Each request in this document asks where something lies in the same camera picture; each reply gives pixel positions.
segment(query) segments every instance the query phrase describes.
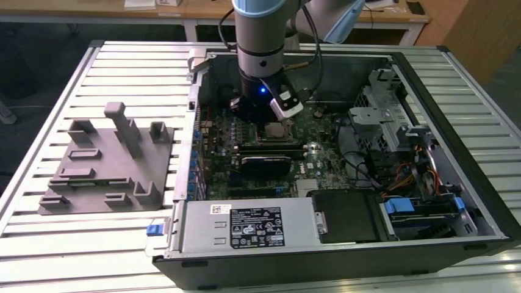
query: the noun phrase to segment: power supply label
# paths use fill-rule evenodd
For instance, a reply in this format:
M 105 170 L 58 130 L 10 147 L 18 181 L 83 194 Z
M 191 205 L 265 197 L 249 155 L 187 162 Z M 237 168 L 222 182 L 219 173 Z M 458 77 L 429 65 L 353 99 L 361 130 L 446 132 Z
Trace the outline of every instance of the power supply label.
M 279 208 L 231 209 L 229 243 L 233 249 L 283 246 Z

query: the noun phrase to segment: motherboard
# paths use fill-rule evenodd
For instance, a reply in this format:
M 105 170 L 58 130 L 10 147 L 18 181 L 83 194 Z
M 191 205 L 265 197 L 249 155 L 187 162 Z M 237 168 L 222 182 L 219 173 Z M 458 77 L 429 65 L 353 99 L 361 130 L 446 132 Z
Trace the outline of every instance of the motherboard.
M 349 188 L 334 138 L 338 121 L 323 108 L 306 106 L 293 120 L 263 126 L 217 108 L 202 109 L 201 116 L 207 200 L 298 197 L 307 189 Z M 259 157 L 273 158 L 269 170 L 257 170 Z M 243 174 L 239 165 L 247 163 L 259 173 Z

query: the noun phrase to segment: floor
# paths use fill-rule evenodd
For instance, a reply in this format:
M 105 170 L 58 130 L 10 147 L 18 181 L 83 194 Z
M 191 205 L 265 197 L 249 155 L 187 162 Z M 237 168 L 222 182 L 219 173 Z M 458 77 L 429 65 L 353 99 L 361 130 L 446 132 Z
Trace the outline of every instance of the floor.
M 0 49 L 0 76 L 5 60 L 17 51 L 25 58 L 38 84 L 37 92 L 29 97 L 2 98 L 6 106 L 11 107 L 18 121 L 14 125 L 0 124 L 0 194 L 9 182 L 9 174 L 15 171 L 30 147 L 90 40 L 185 40 L 181 26 L 90 24 L 81 25 L 78 29 L 79 33 L 71 35 L 65 24 L 0 23 L 0 44 L 7 47 L 6 52 Z M 229 30 L 230 27 L 225 29 L 226 38 L 230 40 L 233 31 Z M 201 41 L 218 41 L 213 27 L 202 26 L 198 34 Z M 521 114 L 515 109 L 521 100 L 519 80 L 521 51 L 516 51 L 484 89 L 518 127 Z

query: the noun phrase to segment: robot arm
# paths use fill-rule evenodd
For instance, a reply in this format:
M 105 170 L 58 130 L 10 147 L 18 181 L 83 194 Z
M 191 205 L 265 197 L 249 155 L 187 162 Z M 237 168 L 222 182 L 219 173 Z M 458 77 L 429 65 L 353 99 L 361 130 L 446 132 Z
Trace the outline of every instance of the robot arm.
M 249 104 L 246 112 L 270 108 L 277 119 L 283 120 L 302 110 L 297 92 L 283 74 L 286 25 L 311 33 L 302 6 L 318 20 L 318 38 L 341 43 L 354 27 L 363 3 L 365 0 L 233 0 L 241 99 Z

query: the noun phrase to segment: slotted metal surface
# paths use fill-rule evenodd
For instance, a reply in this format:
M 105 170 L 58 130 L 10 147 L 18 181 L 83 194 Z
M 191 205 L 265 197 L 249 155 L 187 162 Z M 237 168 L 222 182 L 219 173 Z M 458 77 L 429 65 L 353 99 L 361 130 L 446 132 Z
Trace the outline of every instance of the slotted metal surface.
M 145 227 L 170 215 L 174 172 L 190 83 L 187 51 L 215 44 L 105 42 L 89 49 L 63 95 L 21 163 L 0 206 L 0 287 L 2 292 L 181 292 L 150 263 L 165 246 L 146 239 Z M 521 219 L 521 149 L 516 130 L 471 83 L 450 55 L 434 48 L 323 46 L 331 51 L 401 51 L 423 81 L 456 133 L 490 178 L 515 218 Z M 126 105 L 125 115 L 138 127 L 163 121 L 175 128 L 163 209 L 154 212 L 53 215 L 35 213 L 69 137 L 73 118 L 90 118 L 95 127 L 111 127 L 103 118 L 107 101 Z M 411 110 L 423 121 L 415 105 Z M 518 292 L 521 252 L 468 259 L 438 273 L 281 286 L 230 289 L 227 292 Z

